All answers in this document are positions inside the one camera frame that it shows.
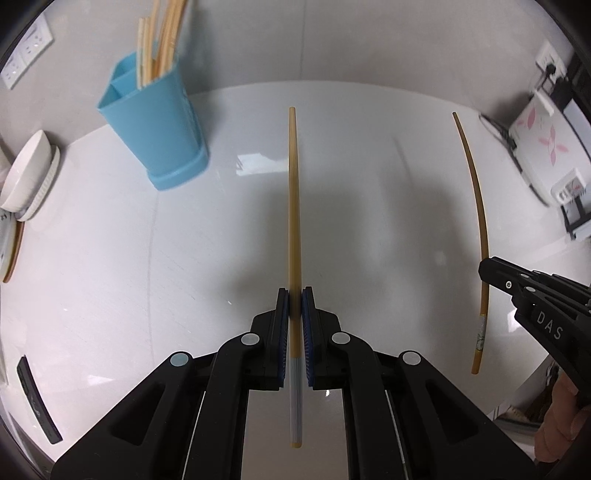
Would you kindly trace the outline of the person right hand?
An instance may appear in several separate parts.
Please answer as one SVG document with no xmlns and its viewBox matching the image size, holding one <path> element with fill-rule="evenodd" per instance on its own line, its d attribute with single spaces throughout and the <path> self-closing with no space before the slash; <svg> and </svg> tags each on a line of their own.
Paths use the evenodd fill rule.
<svg viewBox="0 0 591 480">
<path fill-rule="evenodd" d="M 562 372 L 552 390 L 552 403 L 534 436 L 534 454 L 539 462 L 560 460 L 590 417 L 589 406 L 577 406 L 578 393 L 572 380 Z"/>
</svg>

